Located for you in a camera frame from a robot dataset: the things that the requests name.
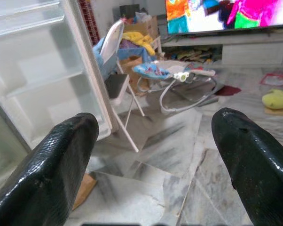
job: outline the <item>television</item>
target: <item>television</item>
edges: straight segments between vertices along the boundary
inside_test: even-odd
[[[169,34],[283,26],[283,0],[165,0]]]

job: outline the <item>white tv cabinet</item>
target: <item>white tv cabinet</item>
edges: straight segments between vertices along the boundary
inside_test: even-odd
[[[223,45],[222,60],[207,65],[211,68],[283,67],[283,33],[178,37],[162,47],[202,45]]]

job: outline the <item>cardboard box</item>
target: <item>cardboard box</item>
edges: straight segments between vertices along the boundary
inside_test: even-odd
[[[152,17],[151,20],[145,23],[125,25],[124,32],[140,32],[142,35],[150,35],[152,39],[158,37],[157,17]]]

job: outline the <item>refrigerator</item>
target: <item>refrigerator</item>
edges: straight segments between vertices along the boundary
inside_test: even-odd
[[[115,122],[76,0],[0,0],[0,184],[58,123]]]

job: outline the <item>red curtain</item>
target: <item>red curtain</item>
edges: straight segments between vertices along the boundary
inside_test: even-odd
[[[90,41],[94,46],[99,42],[100,35],[96,25],[92,4],[90,4],[90,0],[78,0],[78,3],[81,8],[81,14],[83,16],[83,20],[89,32]]]

